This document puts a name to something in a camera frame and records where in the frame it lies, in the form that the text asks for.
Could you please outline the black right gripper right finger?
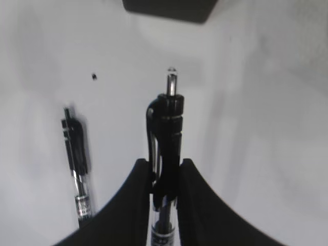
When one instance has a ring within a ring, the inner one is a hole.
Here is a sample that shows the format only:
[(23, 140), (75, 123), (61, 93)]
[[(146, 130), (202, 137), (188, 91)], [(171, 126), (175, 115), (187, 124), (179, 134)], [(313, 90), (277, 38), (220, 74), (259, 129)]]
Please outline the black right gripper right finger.
[(191, 159), (179, 167), (177, 217), (181, 245), (281, 245), (231, 209)]

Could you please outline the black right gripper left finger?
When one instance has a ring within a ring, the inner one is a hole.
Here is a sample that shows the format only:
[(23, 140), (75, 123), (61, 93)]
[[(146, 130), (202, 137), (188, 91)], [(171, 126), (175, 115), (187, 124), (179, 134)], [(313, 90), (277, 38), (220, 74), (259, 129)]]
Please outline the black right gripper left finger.
[(149, 163), (137, 159), (112, 199), (85, 226), (56, 245), (146, 245), (150, 188)]

